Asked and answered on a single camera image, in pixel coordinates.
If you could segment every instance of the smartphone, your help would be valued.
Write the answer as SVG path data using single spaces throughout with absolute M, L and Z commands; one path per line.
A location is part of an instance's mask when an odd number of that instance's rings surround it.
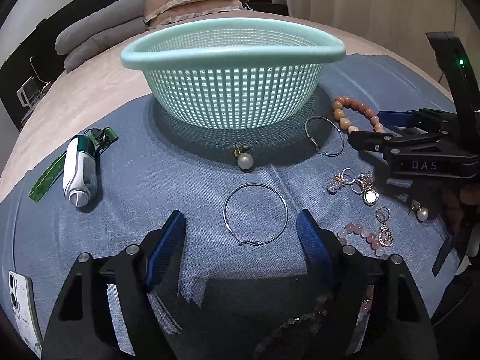
M 22 274 L 9 271 L 8 281 L 11 305 L 20 336 L 41 359 L 43 339 L 35 312 L 32 280 Z

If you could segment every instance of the blue fabric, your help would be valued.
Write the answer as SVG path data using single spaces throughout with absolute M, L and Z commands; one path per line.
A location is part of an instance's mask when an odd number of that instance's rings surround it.
M 9 269 L 15 268 L 33 280 L 38 321 L 44 334 L 57 295 L 78 254 L 117 254 L 126 245 L 139 243 L 148 231 L 161 227 L 174 209 L 187 218 L 179 289 L 186 299 L 201 304 L 207 278 L 304 274 L 305 258 L 295 228 L 302 209 L 308 208 L 321 227 L 335 233 L 349 222 L 362 223 L 376 232 L 379 223 L 375 211 L 382 206 L 391 211 L 388 225 L 394 245 L 388 252 L 404 257 L 432 315 L 454 276 L 458 259 L 451 253 L 440 274 L 433 276 L 431 267 L 445 239 L 445 226 L 439 217 L 419 223 L 414 215 L 408 216 L 405 200 L 410 194 L 435 213 L 438 184 L 419 180 L 387 184 L 382 160 L 372 154 L 359 154 L 348 143 L 338 157 L 315 154 L 303 125 L 312 115 L 331 117 L 332 99 L 337 95 L 366 101 L 375 110 L 429 107 L 455 111 L 440 91 L 399 62 L 387 56 L 360 55 L 325 66 L 320 85 L 297 114 L 248 131 L 190 126 L 170 116 L 152 95 L 132 100 L 94 124 L 111 126 L 120 137 L 101 156 L 96 204 L 86 210 L 76 209 L 64 200 L 61 181 L 38 203 L 28 198 L 37 178 L 67 144 L 28 172 L 0 204 L 4 282 L 0 299 L 10 320 L 14 321 L 7 290 Z M 364 116 L 351 110 L 346 113 L 353 125 L 371 129 Z M 322 142 L 324 151 L 339 148 L 338 132 L 328 123 L 312 121 L 310 133 Z M 251 173 L 237 167 L 232 154 L 235 144 L 252 147 L 256 168 Z M 374 171 L 381 195 L 377 205 L 367 207 L 349 188 L 334 196 L 328 194 L 328 181 L 345 167 L 357 172 Z M 265 246 L 239 247 L 223 223 L 225 198 L 246 182 L 274 187 L 289 207 L 285 232 Z M 284 220 L 280 200 L 257 187 L 235 194 L 227 213 L 242 239 L 268 239 Z M 349 235 L 348 241 L 363 254 L 374 256 L 360 237 Z

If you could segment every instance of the curtain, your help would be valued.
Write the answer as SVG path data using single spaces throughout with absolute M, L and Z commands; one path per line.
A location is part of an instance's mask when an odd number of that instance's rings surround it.
M 426 32 L 453 31 L 480 79 L 480 31 L 460 0 L 286 0 L 293 17 L 381 45 L 440 80 Z

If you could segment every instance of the wall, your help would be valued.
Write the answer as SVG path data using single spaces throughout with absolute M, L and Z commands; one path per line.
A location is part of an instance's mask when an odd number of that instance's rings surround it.
M 0 172 L 3 171 L 17 138 L 18 130 L 0 101 Z
M 0 28 L 0 66 L 9 55 L 34 31 L 43 19 L 73 0 L 18 0 Z M 0 101 L 0 172 L 10 156 L 18 130 Z

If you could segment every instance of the plastic colander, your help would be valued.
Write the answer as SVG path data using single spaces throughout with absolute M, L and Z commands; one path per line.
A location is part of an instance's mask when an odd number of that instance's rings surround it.
M 121 53 L 177 119 L 207 128 L 253 128 L 299 110 L 322 64 L 345 45 L 316 28 L 250 17 L 206 19 L 146 35 Z

